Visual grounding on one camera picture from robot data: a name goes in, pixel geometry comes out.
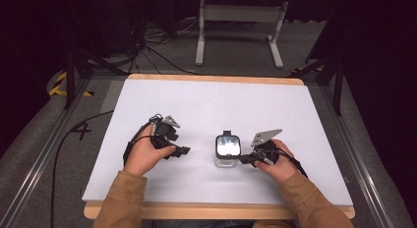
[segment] person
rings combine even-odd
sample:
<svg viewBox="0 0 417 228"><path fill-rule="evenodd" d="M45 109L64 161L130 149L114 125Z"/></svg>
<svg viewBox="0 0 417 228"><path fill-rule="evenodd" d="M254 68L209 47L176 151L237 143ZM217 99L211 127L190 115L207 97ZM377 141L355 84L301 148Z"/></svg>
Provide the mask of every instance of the person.
<svg viewBox="0 0 417 228"><path fill-rule="evenodd" d="M142 131L140 137L150 136L150 133L151 126L148 126ZM283 142L279 140L273 140L273 142L277 148L281 148L291 157L294 156ZM148 137L136 142L125 167L114 179L101 211L94 220L93 227L141 227L142 206L147 185L147 178L144 174L151 170L161 158L171 154L174 150L174 146L155 149ZM260 161L257 161L255 165L268 173L277 183L279 192L287 205L297 214L301 227L353 227L347 216L331 204L310 180L299 173L288 158L279 157L274 165ZM253 226L289 228L293 227L293 223L276 220L274 226L265 222L257 222Z"/></svg>

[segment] person's left hand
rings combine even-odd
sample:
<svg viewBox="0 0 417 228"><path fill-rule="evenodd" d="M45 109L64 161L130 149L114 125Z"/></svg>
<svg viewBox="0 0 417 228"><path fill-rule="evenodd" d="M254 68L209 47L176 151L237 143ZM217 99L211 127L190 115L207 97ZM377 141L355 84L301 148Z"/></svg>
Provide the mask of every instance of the person's left hand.
<svg viewBox="0 0 417 228"><path fill-rule="evenodd" d="M134 144L123 171L143 176L152 169L161 158L175 151L175 146L173 145L155 149L150 142L150 137L146 137L150 136L151 131L152 125L149 125L144 128L138 136L138 138L145 138L138 140Z"/></svg>

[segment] tan sleeve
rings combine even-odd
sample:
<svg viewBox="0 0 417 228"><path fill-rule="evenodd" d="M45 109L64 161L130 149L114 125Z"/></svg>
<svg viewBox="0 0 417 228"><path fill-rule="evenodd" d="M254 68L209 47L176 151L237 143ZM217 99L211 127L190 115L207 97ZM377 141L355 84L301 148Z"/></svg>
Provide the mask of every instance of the tan sleeve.
<svg viewBox="0 0 417 228"><path fill-rule="evenodd" d="M301 227L353 227L349 218L302 174L297 173L281 183L279 190L297 213Z"/></svg>
<svg viewBox="0 0 417 228"><path fill-rule="evenodd" d="M140 228L147 178L119 171L113 181L94 228Z"/></svg>

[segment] metal rail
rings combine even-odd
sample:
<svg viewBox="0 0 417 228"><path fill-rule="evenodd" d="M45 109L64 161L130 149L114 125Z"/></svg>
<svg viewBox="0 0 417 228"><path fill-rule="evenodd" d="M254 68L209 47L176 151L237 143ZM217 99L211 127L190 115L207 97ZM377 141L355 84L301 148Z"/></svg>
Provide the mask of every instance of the metal rail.
<svg viewBox="0 0 417 228"><path fill-rule="evenodd" d="M331 117L336 123L337 128L340 131L340 135L343 138L343 141L346 145L347 151L346 155L349 159L350 164L353 167L353 170L358 179L359 185L362 189L362 192L367 200L368 206L371 209L371 212L375 218L375 221L378 227L390 228L394 227L392 221L390 220L387 210L381 200L381 197L377 191L377 188L374 185L371 175L366 168L365 162L362 160L362 157L356 147L353 145L352 139L350 138L349 131L346 128L346 125L342 117L337 116L332 105L332 95L327 86L320 86L321 93L325 99L326 106L331 112Z"/></svg>
<svg viewBox="0 0 417 228"><path fill-rule="evenodd" d="M89 80L80 80L76 90L76 98L74 99L74 102L67 110L64 110L59 117L57 124L55 125L51 135L43 146L43 149L37 157L36 162L33 164L24 182L22 183L21 188L17 192L15 198L3 216L0 222L0 228L14 227L16 224L16 221L19 219L22 210L28 202L31 193L36 187L37 182L39 181L46 165L48 164L49 159L56 152L56 146L62 136L62 131L64 130L72 112L74 111L75 106L77 105L77 102L83 96L83 93L86 91L88 85Z"/></svg>

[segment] wooden table edge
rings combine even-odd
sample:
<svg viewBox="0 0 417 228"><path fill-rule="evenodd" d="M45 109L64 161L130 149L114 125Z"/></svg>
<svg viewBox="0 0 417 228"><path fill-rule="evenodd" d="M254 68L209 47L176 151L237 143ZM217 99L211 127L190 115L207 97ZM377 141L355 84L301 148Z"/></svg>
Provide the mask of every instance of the wooden table edge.
<svg viewBox="0 0 417 228"><path fill-rule="evenodd" d="M194 81L218 83L246 83L303 86L300 79L287 78L258 78L258 77L228 77L228 76L191 76L191 75L160 75L160 74L132 74L129 80L164 80L164 81Z"/></svg>
<svg viewBox="0 0 417 228"><path fill-rule="evenodd" d="M87 201L84 215L96 219L102 201ZM338 206L349 219L355 216L353 206ZM296 214L286 205L144 202L143 219L296 219Z"/></svg>

